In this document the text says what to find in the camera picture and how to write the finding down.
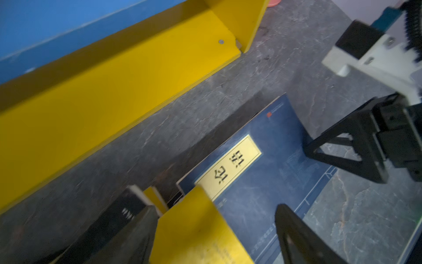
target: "blue shelf panel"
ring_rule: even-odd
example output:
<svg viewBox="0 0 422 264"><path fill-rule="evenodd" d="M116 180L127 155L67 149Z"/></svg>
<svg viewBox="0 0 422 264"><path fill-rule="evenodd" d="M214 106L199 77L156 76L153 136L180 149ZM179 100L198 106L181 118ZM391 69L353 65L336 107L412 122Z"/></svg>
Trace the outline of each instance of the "blue shelf panel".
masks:
<svg viewBox="0 0 422 264"><path fill-rule="evenodd" d="M0 84L184 1L1 1Z"/></svg>

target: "pink round object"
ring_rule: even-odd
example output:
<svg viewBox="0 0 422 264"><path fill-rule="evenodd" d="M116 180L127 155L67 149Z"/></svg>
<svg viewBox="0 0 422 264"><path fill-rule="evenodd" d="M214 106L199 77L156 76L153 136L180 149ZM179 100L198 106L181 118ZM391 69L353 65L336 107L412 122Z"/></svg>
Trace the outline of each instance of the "pink round object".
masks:
<svg viewBox="0 0 422 264"><path fill-rule="evenodd" d="M268 7L273 7L278 5L281 2L281 0L270 0L270 2L268 3Z"/></svg>

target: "blue book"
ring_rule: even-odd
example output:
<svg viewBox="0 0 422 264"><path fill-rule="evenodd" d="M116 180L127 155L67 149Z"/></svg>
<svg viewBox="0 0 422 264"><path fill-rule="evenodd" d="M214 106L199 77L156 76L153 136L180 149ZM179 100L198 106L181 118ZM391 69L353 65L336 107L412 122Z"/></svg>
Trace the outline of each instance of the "blue book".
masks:
<svg viewBox="0 0 422 264"><path fill-rule="evenodd" d="M336 168L305 156L310 136L287 95L275 99L178 182L201 185L257 264L280 254L274 215L287 204L305 216Z"/></svg>

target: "screw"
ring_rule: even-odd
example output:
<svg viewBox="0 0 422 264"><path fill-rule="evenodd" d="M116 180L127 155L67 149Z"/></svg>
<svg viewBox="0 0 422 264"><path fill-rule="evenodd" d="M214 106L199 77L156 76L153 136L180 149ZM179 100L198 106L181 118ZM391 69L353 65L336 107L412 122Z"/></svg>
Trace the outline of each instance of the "screw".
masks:
<svg viewBox="0 0 422 264"><path fill-rule="evenodd" d="M373 57L369 57L364 64L368 65L371 62L373 62Z"/></svg>
<svg viewBox="0 0 422 264"><path fill-rule="evenodd" d="M385 45L387 45L387 46L391 46L391 45L394 43L394 41L395 41L395 38L393 38L393 37L389 37L389 38L387 39L387 41L385 42Z"/></svg>

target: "gray marble surface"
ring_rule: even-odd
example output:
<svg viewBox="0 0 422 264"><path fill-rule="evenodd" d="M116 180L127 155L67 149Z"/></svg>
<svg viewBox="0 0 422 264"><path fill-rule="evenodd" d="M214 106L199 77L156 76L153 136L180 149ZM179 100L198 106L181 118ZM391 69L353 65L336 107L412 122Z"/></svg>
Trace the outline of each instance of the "gray marble surface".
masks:
<svg viewBox="0 0 422 264"><path fill-rule="evenodd" d="M69 245L128 184L153 184L169 200L179 178L285 92L314 137L391 93L321 65L350 22L330 0L269 8L247 54L1 215L1 262L30 263ZM375 185L340 171L306 222L350 263L394 263L420 217L420 189L402 173Z"/></svg>

